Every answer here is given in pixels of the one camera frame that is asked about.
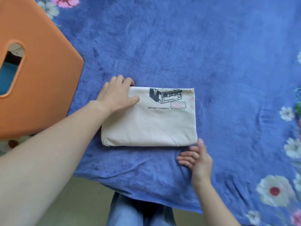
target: right hand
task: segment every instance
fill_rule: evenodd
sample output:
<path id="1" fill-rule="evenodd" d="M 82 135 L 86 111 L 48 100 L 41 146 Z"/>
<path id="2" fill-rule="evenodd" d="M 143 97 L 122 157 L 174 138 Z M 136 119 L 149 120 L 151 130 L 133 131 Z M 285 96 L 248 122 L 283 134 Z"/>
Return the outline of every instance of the right hand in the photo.
<path id="1" fill-rule="evenodd" d="M 197 146 L 192 146 L 189 151 L 182 152 L 177 160 L 179 164 L 188 167 L 192 171 L 191 183 L 194 190 L 197 190 L 202 183 L 211 184 L 213 160 L 207 153 L 202 139 L 198 139 Z"/>
<path id="2" fill-rule="evenodd" d="M 129 88 L 133 85 L 134 81 L 131 78 L 113 76 L 110 82 L 104 84 L 96 101 L 102 102 L 111 113 L 126 110 L 140 100 L 138 96 L 129 97 Z"/>

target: printed graphic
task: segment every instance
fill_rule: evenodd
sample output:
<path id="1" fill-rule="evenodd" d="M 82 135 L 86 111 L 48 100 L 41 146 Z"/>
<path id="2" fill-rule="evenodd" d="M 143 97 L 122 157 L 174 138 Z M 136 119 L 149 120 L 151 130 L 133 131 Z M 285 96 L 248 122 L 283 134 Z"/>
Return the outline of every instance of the printed graphic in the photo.
<path id="1" fill-rule="evenodd" d="M 171 109 L 186 109 L 186 102 L 171 102 Z"/>
<path id="2" fill-rule="evenodd" d="M 160 104 L 175 102 L 182 99 L 183 91 L 181 89 L 156 89 L 150 88 L 150 97 Z"/>

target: cassette player illustration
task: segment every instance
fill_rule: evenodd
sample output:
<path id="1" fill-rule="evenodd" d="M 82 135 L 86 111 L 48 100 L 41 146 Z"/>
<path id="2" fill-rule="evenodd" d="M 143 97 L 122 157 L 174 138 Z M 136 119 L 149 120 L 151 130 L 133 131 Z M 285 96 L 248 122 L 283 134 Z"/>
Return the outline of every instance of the cassette player illustration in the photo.
<path id="1" fill-rule="evenodd" d="M 160 104 L 181 100 L 182 93 L 181 89 L 150 88 L 150 97 Z"/>

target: floor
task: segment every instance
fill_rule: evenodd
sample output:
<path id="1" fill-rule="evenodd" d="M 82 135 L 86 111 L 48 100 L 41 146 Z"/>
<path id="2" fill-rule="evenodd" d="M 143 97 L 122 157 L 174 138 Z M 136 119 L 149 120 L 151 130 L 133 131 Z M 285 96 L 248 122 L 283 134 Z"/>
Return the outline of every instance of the floor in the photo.
<path id="1" fill-rule="evenodd" d="M 72 177 L 38 226 L 103 226 L 114 191 L 98 182 Z M 177 226 L 205 226 L 203 215 L 174 209 Z"/>

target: white t-shirt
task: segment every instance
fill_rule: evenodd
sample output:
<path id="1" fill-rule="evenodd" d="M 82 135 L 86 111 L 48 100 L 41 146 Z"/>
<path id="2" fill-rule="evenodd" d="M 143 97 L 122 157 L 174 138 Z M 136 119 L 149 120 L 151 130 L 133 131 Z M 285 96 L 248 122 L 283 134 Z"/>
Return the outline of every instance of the white t-shirt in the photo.
<path id="1" fill-rule="evenodd" d="M 189 146 L 197 142 L 194 89 L 130 87 L 140 101 L 101 127 L 105 146 Z"/>

